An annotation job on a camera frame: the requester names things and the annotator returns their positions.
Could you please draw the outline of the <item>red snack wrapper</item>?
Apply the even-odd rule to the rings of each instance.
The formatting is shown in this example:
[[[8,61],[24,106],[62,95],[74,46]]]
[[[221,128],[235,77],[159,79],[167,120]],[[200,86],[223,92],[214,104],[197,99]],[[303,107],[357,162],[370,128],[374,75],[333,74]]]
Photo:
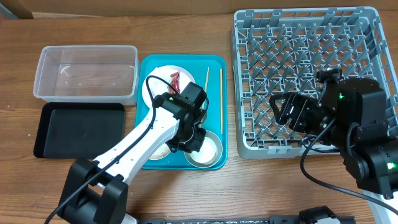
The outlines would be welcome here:
[[[169,92],[171,94],[180,93],[180,87],[179,87],[180,72],[175,72],[171,74],[170,77],[171,80],[169,83],[172,85],[172,88],[169,88]]]

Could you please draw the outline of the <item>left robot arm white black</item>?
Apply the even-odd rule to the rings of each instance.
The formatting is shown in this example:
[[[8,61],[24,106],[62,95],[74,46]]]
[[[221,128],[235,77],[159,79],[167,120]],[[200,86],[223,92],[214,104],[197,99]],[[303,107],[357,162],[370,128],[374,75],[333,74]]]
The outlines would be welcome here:
[[[93,161],[76,160],[68,173],[58,215],[68,223],[137,223],[126,211],[129,184],[158,148],[198,152],[206,131],[199,127],[206,115],[206,92],[190,82],[180,93],[151,98],[152,108],[122,141]]]

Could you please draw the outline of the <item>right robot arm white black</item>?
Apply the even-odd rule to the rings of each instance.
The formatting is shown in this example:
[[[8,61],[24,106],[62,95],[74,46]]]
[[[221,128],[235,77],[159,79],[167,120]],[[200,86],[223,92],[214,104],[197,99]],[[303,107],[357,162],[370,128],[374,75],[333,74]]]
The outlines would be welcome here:
[[[389,133],[386,92],[373,79],[344,79],[339,68],[319,70],[317,81],[323,84],[318,99],[299,93],[270,97],[276,122],[335,146],[363,192],[311,176],[304,167],[311,144],[301,156],[302,174],[318,185],[367,200],[376,223],[397,223],[397,137]]]

